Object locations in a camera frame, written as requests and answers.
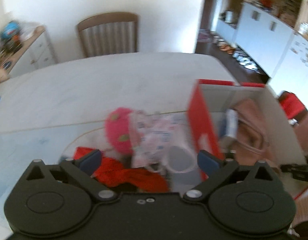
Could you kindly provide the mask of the red knotted cloth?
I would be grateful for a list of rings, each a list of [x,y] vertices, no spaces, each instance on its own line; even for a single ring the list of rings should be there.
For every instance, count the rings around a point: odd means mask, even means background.
[[[79,159],[91,152],[92,148],[77,147],[74,159]],[[158,173],[144,168],[125,168],[124,165],[110,157],[102,155],[101,166],[92,175],[96,180],[110,189],[150,193],[169,192],[168,182]]]

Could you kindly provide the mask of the blue white small box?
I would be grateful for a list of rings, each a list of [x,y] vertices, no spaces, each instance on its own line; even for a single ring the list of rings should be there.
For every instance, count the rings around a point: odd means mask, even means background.
[[[227,109],[224,127],[224,136],[236,139],[238,132],[239,118],[236,110]]]

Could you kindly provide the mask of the red white cardboard box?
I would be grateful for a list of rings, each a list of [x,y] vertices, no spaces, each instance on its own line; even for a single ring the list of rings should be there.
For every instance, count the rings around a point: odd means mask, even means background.
[[[297,137],[266,85],[198,80],[187,111],[197,150],[240,165],[306,163]]]

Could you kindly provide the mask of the pink plush toy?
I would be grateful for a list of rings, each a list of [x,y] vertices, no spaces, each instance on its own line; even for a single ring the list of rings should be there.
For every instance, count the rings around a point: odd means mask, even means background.
[[[133,154],[129,137],[129,115],[132,112],[130,108],[119,107],[108,115],[104,123],[107,141],[122,155]]]

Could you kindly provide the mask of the red cloth on chair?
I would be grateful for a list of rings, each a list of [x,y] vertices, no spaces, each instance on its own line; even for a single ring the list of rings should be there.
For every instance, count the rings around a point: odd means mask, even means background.
[[[283,91],[279,96],[278,101],[289,120],[296,119],[297,121],[300,121],[308,113],[305,105],[294,93]]]

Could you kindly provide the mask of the row of shoes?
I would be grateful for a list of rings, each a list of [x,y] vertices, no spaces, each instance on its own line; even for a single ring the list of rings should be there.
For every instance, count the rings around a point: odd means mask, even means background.
[[[258,65],[248,56],[241,48],[233,47],[224,39],[219,36],[213,37],[213,43],[217,45],[219,50],[231,55],[240,66],[243,66],[245,69],[257,72],[259,70]]]

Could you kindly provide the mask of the white drawer cabinet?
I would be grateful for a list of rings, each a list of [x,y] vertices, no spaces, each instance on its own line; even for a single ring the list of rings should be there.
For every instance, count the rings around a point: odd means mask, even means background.
[[[43,25],[38,26],[16,52],[4,50],[0,40],[0,83],[57,63],[55,50]]]

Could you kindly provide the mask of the wooden chair far side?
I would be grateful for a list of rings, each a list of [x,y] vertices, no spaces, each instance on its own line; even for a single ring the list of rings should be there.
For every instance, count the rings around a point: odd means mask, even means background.
[[[106,12],[76,25],[85,58],[138,52],[139,16],[131,12]]]

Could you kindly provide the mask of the blue globe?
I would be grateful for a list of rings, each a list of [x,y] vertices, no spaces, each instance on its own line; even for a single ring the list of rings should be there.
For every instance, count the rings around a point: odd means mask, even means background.
[[[20,33],[20,25],[17,21],[11,21],[9,22],[3,29],[3,31],[0,34],[0,37],[2,39],[9,40],[14,35],[18,35]]]

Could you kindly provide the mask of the white wall cabinets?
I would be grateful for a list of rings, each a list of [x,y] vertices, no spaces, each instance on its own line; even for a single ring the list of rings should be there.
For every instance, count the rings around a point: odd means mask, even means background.
[[[260,68],[272,89],[308,105],[308,0],[217,0],[216,33]]]

